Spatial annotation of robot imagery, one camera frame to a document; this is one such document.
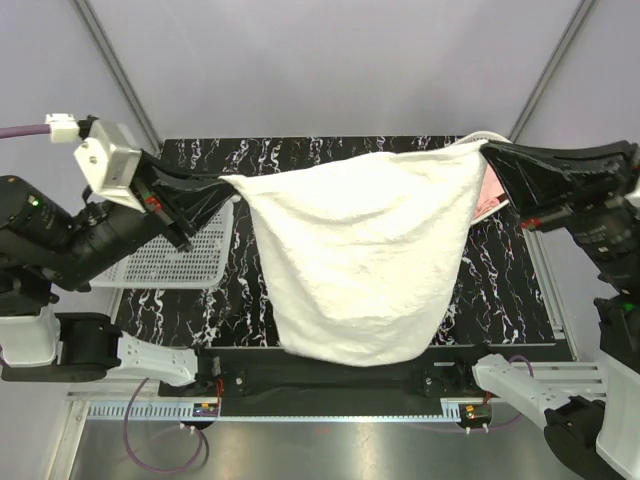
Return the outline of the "pink towel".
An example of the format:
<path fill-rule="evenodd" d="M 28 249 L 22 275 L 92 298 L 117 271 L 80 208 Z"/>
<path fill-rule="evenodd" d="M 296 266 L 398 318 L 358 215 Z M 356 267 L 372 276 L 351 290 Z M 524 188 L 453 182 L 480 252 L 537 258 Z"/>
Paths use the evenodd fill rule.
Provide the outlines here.
<path fill-rule="evenodd" d="M 507 195 L 494 170 L 488 166 L 485 171 L 480 195 L 471 221 L 472 225 L 485 220 L 509 203 Z"/>

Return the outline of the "white towel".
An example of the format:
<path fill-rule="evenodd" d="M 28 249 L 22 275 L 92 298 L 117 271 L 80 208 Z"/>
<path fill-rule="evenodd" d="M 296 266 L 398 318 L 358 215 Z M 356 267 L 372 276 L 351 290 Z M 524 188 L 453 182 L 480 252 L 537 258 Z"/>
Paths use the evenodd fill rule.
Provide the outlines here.
<path fill-rule="evenodd" d="M 281 347 L 355 367 L 421 355 L 450 304 L 485 169 L 470 143 L 228 176 L 250 208 Z"/>

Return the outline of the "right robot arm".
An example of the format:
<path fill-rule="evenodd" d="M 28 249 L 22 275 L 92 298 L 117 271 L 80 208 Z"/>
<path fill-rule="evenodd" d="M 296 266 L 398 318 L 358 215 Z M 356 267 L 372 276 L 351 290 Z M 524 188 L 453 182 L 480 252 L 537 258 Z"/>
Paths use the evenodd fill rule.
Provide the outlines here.
<path fill-rule="evenodd" d="M 565 319 L 572 350 L 596 361 L 605 396 L 564 393 L 485 352 L 454 371 L 466 396 L 488 391 L 535 423 L 555 457 L 583 479 L 639 476 L 639 146 L 576 150 L 489 141 L 480 149 L 521 226 L 566 231 L 613 293 Z"/>

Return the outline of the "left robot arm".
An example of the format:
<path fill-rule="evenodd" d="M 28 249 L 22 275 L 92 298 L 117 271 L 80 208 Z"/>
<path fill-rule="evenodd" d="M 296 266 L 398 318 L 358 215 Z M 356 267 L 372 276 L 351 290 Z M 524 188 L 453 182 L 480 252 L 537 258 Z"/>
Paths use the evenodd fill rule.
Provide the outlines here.
<path fill-rule="evenodd" d="M 7 382 L 80 383 L 119 372 L 186 388 L 215 386 L 211 360 L 194 349 L 141 342 L 104 314 L 56 313 L 53 287 L 88 292 L 90 282 L 157 237 L 191 249 L 235 194 L 216 175 L 162 167 L 143 154 L 132 181 L 136 210 L 87 201 L 70 215 L 29 182 L 1 178 L 1 377 Z"/>

